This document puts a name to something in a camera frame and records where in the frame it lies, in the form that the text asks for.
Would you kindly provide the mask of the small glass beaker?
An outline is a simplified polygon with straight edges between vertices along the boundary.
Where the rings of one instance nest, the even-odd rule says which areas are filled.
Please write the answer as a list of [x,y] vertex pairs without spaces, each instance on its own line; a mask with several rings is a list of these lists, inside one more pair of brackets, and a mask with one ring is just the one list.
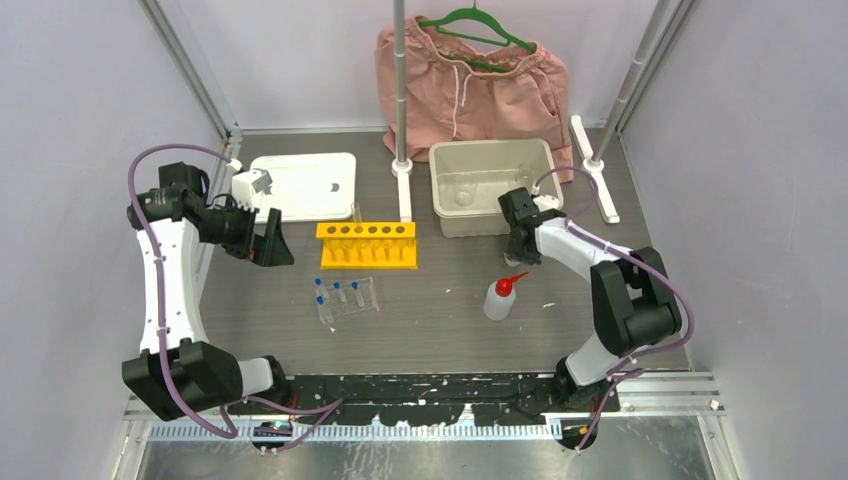
[[478,183],[471,180],[459,180],[454,186],[454,201],[459,208],[471,207],[475,200]]

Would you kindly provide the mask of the blue capped tube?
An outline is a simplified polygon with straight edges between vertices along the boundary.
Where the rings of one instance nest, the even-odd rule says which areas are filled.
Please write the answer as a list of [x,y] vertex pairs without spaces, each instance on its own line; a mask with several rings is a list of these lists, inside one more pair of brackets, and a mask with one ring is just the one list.
[[325,325],[332,325],[334,323],[334,317],[326,304],[324,297],[317,296],[316,301],[321,322]]
[[344,291],[343,291],[343,289],[342,289],[342,287],[341,287],[341,284],[340,284],[339,282],[334,282],[334,283],[333,283],[333,287],[334,287],[334,291],[336,292],[336,294],[337,294],[337,296],[338,296],[339,300],[340,300],[343,304],[346,304],[346,303],[347,303],[347,297],[346,297],[346,295],[345,295],[345,293],[344,293]]
[[319,293],[319,295],[322,297],[322,299],[325,302],[328,302],[329,301],[329,292],[326,289],[326,287],[324,286],[323,281],[320,278],[316,278],[314,280],[314,283],[316,285],[317,292]]
[[360,284],[357,281],[353,281],[351,283],[351,288],[353,290],[354,297],[355,297],[355,300],[356,300],[358,307],[360,309],[364,309],[365,308],[365,299],[364,299],[364,295],[362,293],[362,289],[360,287]]

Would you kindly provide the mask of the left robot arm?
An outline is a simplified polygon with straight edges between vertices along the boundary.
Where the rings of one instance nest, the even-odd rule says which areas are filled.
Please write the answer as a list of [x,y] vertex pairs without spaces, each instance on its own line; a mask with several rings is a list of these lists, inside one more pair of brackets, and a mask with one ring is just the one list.
[[183,417],[180,402],[199,413],[245,396],[269,413],[282,411],[292,388],[273,356],[237,360],[209,342],[195,269],[203,244],[260,267],[293,264],[279,210],[270,209],[263,232],[255,230],[270,174],[262,169],[236,174],[221,205],[210,197],[208,177],[197,167],[162,166],[159,181],[127,209],[143,255],[145,325],[138,357],[122,364],[125,385],[164,421]]

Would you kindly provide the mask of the white small cup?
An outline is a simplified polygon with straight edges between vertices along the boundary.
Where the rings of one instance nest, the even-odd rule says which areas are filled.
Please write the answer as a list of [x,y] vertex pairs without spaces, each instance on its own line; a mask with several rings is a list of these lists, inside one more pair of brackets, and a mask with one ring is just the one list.
[[518,267],[521,264],[520,261],[515,260],[508,255],[504,255],[504,261],[509,267]]

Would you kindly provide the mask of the red capped wash bottle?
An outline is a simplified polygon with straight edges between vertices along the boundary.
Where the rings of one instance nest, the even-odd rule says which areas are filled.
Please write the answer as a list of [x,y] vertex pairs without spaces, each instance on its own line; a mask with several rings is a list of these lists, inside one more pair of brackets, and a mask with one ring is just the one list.
[[502,321],[510,313],[516,299],[515,284],[527,275],[522,272],[493,282],[483,302],[483,313],[492,321]]

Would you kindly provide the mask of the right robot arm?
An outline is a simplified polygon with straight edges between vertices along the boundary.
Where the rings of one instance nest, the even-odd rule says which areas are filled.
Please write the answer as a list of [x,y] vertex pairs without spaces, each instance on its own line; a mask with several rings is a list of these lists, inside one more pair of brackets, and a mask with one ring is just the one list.
[[557,209],[543,210],[524,187],[498,198],[509,227],[505,256],[537,265],[552,259],[590,286],[593,333],[562,358],[552,377],[554,400],[582,409],[624,360],[677,334],[683,316],[660,254],[610,243],[578,226]]

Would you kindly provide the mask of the white tray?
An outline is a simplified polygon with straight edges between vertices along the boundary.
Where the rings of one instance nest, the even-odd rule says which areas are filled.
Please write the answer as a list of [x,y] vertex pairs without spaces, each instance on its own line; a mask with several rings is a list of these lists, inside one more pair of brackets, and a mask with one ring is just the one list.
[[270,210],[281,212],[283,222],[345,220],[355,201],[356,157],[349,152],[267,155],[251,166],[271,178],[260,197],[256,221],[268,220]]

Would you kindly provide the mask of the clear glass test tube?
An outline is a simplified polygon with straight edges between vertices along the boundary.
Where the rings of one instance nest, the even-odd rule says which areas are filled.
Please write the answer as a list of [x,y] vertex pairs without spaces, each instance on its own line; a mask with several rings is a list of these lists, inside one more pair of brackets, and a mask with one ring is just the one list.
[[351,204],[351,221],[355,224],[361,224],[363,222],[362,210],[358,202],[353,202]]

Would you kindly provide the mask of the large glass beaker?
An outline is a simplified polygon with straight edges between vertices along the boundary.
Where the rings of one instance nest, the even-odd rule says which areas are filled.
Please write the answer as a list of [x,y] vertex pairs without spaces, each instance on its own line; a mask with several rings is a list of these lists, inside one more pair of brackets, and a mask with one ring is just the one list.
[[526,188],[531,190],[533,188],[536,177],[533,172],[525,165],[519,165],[515,178],[514,178],[514,186],[516,188]]

